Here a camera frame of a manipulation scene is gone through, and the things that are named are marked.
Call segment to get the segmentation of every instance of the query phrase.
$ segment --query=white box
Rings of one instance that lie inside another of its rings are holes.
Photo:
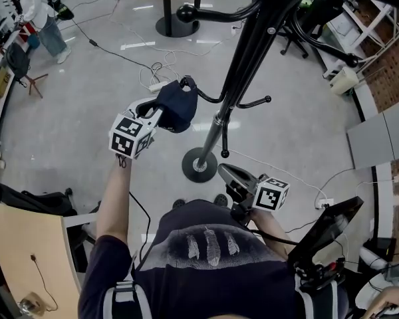
[[[257,186],[253,208],[270,212],[278,211],[287,199],[289,183],[271,177]]]

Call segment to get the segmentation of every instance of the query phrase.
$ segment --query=round base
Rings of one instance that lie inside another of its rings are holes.
[[[198,172],[194,169],[194,161],[200,157],[201,153],[202,148],[191,149],[182,160],[182,170],[185,176],[195,183],[207,182],[211,180],[217,172],[217,159],[212,152],[208,154],[205,161],[207,167],[202,172]]]
[[[199,21],[194,21],[193,23],[185,24],[181,22],[176,14],[172,14],[172,34],[166,34],[166,22],[165,19],[162,17],[160,20],[157,21],[155,24],[155,28],[158,33],[164,35],[165,37],[170,38],[182,38],[187,37],[188,35],[194,34],[198,31],[200,27]]]

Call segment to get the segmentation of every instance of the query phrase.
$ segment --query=hand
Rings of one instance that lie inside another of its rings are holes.
[[[257,228],[262,227],[264,224],[268,222],[273,222],[276,221],[274,216],[270,211],[258,209],[258,208],[252,208],[250,210],[250,218],[251,220],[255,223]]]
[[[399,306],[399,286],[385,288],[371,303],[362,319],[372,318],[391,304]]]

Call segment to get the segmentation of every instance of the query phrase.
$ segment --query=wall socket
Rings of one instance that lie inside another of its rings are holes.
[[[331,207],[332,205],[334,205],[334,199],[320,199],[318,201],[318,204],[315,205],[315,208],[322,209],[326,204],[328,204],[329,207]]]

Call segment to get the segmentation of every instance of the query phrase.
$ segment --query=white floor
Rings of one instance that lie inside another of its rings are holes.
[[[62,1],[72,8],[93,0]],[[175,11],[182,3],[192,1],[172,0],[172,9]],[[233,12],[249,1],[202,0],[202,3],[212,4],[213,10]],[[231,25],[202,22],[196,34],[170,39],[155,30],[155,22],[163,15],[162,0],[120,0],[118,6],[115,4],[115,0],[101,0],[80,5],[74,10],[74,19],[103,48],[144,64],[164,63],[165,52],[146,47],[121,51],[122,45],[142,41],[115,22],[126,24],[147,42],[155,41],[159,49],[203,54],[213,47],[210,42],[223,41],[203,56],[176,53],[177,63],[173,65],[178,74],[192,75],[204,92],[218,96],[238,40],[238,35],[231,34]],[[133,10],[150,5],[153,7]],[[82,23],[95,17],[99,18]],[[35,77],[49,73],[39,84],[44,99],[29,96],[19,85],[13,87],[1,132],[3,157],[7,161],[1,181],[16,190],[33,193],[64,191],[71,187],[77,210],[86,213],[100,200],[114,159],[108,151],[108,131],[116,114],[150,93],[139,84],[137,65],[93,47],[71,21],[61,23],[60,28],[72,47],[66,62],[57,65],[43,47],[31,55],[29,74]],[[335,173],[352,167],[346,129],[360,120],[350,98],[331,94],[328,81],[322,78],[323,68],[312,51],[308,59],[302,59],[295,46],[285,56],[279,54],[285,41],[281,38],[275,41],[244,100],[250,102],[269,94],[272,102],[235,110],[229,148],[321,187]],[[172,54],[167,60],[174,60]],[[160,73],[175,79],[169,70],[162,69]],[[149,85],[150,73],[143,70],[142,74],[142,82]],[[158,129],[156,142],[135,161],[130,190],[152,217],[150,233],[155,233],[160,217],[171,209],[176,199],[212,201],[225,191],[218,175],[199,185],[188,181],[181,169],[184,154],[203,144],[217,109],[215,104],[200,99],[189,130],[176,135]],[[319,216],[320,211],[313,205],[316,189],[238,154],[231,153],[228,159],[222,159],[220,148],[214,153],[219,162],[238,165],[256,175],[267,173],[291,184],[284,208],[277,214],[286,231]],[[349,171],[334,178],[325,193],[341,202],[355,196],[361,181],[370,180],[368,170]],[[357,261],[358,248],[369,236],[372,186],[362,185],[358,194],[365,203],[346,230],[348,258],[352,261]],[[299,240],[309,228],[293,231],[290,236]],[[133,202],[129,232],[132,251],[139,247],[145,231],[146,217]],[[344,238],[340,241],[346,254],[346,242]],[[333,245],[330,250],[340,255],[339,246]]]

